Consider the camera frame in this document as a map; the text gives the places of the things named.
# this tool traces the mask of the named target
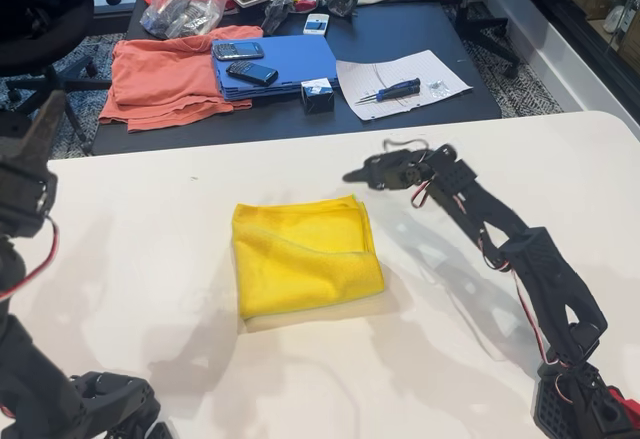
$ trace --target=microfiber cloth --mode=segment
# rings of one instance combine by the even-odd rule
[[[353,196],[233,214],[240,315],[328,306],[376,294],[384,279],[369,216]]]

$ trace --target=blue folder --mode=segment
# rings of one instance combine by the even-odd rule
[[[300,83],[326,77],[333,87],[338,87],[336,58],[324,36],[299,35],[277,36],[228,42],[257,42],[262,46],[264,57],[251,62],[271,67],[278,71],[278,79],[270,86],[258,86],[227,74],[231,62],[219,62],[213,53],[213,67],[218,79],[218,88],[225,100],[235,101],[260,96],[275,96],[292,92],[300,93]]]

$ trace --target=patterned carpet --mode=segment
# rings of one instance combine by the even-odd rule
[[[87,37],[71,54],[56,62],[54,67],[57,71],[61,71],[65,67],[82,59],[84,56],[91,56],[93,63],[98,69],[96,78],[109,79],[111,77],[111,51],[116,42],[123,38],[124,34]],[[82,77],[86,77],[86,72],[83,71]],[[7,98],[8,91],[5,86],[5,80],[6,79],[3,78],[0,82],[0,106],[5,109],[11,109],[15,104],[9,102]],[[29,97],[29,91],[20,92],[22,93],[23,99]],[[72,92],[69,94],[71,107],[78,116],[84,132],[90,140],[93,140],[98,129],[98,115],[102,110],[106,97],[106,91]],[[51,157],[53,159],[61,159],[67,157],[82,157],[83,155],[80,149],[80,141],[73,132],[71,124],[69,121],[64,120],[58,131]]]
[[[455,7],[445,6],[444,11],[453,22]],[[483,3],[474,2],[469,4],[469,17],[483,19],[493,16]],[[501,46],[511,50],[522,60],[518,76],[515,79],[508,79],[503,74],[508,64],[506,61],[475,44],[463,41],[467,53],[482,76],[482,80],[500,106],[502,117],[539,116],[563,112],[533,69],[514,49],[511,41],[508,38],[497,37],[492,31],[485,32],[485,34]]]
[[[455,14],[453,6],[446,6],[445,12],[449,18],[453,20]],[[472,3],[470,4],[470,17],[483,18],[492,16],[484,4]],[[509,39],[497,38],[491,33],[488,35],[504,47],[512,51],[514,50]],[[98,68],[97,77],[109,78],[111,76],[111,51],[115,43],[122,38],[123,34],[88,37],[70,55],[58,61],[55,64],[56,69],[61,70],[81,57],[90,55],[93,57],[93,61]],[[505,61],[472,43],[465,42],[465,49],[478,68],[485,84],[495,97],[496,102],[502,110],[503,117],[533,116],[562,112],[562,109],[553,96],[551,96],[544,84],[542,84],[526,62],[523,61],[518,76],[515,79],[508,79],[503,75],[507,64]],[[24,91],[23,98],[26,97],[28,97],[27,91]],[[70,97],[71,105],[76,111],[85,133],[93,139],[98,128],[98,115],[104,105],[106,92],[74,92],[70,94]],[[7,99],[7,88],[5,87],[4,80],[0,82],[0,106],[4,106],[5,108],[11,108],[13,106]],[[58,159],[79,156],[82,156],[80,143],[73,133],[69,122],[64,121],[56,138],[52,157]]]

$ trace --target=orange shirt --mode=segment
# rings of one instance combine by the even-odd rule
[[[214,39],[262,37],[256,26],[229,26],[209,34],[167,41],[120,41],[113,49],[113,85],[100,122],[126,122],[139,131],[180,126],[212,114],[251,107],[226,102],[211,63]]]

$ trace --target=cell phone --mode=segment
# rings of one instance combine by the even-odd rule
[[[324,36],[324,33],[327,32],[328,25],[329,25],[328,14],[309,14],[302,33]]]
[[[238,59],[260,59],[264,51],[257,42],[213,43],[213,54],[219,61],[237,61]]]
[[[270,86],[278,78],[278,71],[249,61],[236,61],[227,67],[227,74],[260,86]]]

